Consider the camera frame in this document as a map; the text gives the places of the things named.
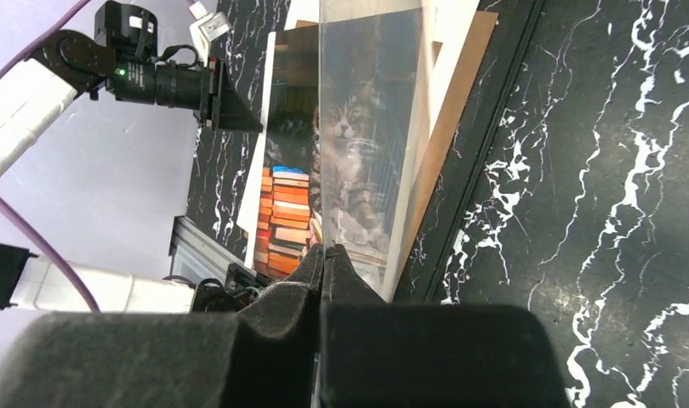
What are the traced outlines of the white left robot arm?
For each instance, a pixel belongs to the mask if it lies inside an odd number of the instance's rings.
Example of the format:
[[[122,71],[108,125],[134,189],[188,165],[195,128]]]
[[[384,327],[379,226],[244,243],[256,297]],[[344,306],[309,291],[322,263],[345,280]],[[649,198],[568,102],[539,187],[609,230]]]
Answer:
[[[0,69],[75,1],[0,1]],[[141,313],[187,313],[194,291],[169,272],[174,218],[195,167],[189,111],[81,97],[0,178],[0,196],[81,272],[104,311],[107,289]]]

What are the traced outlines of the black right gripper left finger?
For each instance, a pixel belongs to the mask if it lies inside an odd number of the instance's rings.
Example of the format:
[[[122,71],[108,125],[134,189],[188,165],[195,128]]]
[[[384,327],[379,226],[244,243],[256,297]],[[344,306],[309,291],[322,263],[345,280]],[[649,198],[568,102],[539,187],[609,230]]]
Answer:
[[[324,255],[232,312],[226,293],[0,246],[5,305],[43,312],[0,366],[0,407],[306,407]]]

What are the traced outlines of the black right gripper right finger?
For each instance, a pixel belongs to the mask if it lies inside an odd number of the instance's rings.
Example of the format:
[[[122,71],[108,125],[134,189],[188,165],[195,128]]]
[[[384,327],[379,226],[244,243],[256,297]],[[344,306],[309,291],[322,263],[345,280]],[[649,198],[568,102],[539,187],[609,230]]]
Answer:
[[[508,305],[389,304],[341,245],[324,252],[324,407],[566,407],[555,351]]]

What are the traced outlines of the black picture frame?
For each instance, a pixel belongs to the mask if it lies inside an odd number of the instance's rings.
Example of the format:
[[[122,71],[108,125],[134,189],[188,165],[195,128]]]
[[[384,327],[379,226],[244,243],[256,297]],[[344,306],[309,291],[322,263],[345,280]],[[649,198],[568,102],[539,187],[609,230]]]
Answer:
[[[441,284],[543,6],[544,0],[535,0],[483,1],[478,7],[498,18],[396,288],[397,302],[430,301]]]

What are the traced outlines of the cat photo print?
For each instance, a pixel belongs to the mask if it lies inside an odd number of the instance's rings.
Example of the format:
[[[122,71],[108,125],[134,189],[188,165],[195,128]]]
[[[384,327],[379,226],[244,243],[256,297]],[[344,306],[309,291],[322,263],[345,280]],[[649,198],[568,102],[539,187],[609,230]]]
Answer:
[[[236,221],[248,237],[245,264],[273,280],[294,272],[313,236],[313,118],[318,31],[302,25],[268,36],[260,121]]]

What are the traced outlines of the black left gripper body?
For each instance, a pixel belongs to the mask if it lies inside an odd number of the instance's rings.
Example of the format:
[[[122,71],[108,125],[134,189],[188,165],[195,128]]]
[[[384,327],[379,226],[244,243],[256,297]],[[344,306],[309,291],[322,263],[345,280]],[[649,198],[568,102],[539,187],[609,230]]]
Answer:
[[[234,89],[221,58],[202,59],[188,44],[159,53],[157,39],[157,18],[145,8],[107,1],[97,10],[94,41],[113,51],[104,89],[115,100],[190,110],[204,128],[264,129]]]

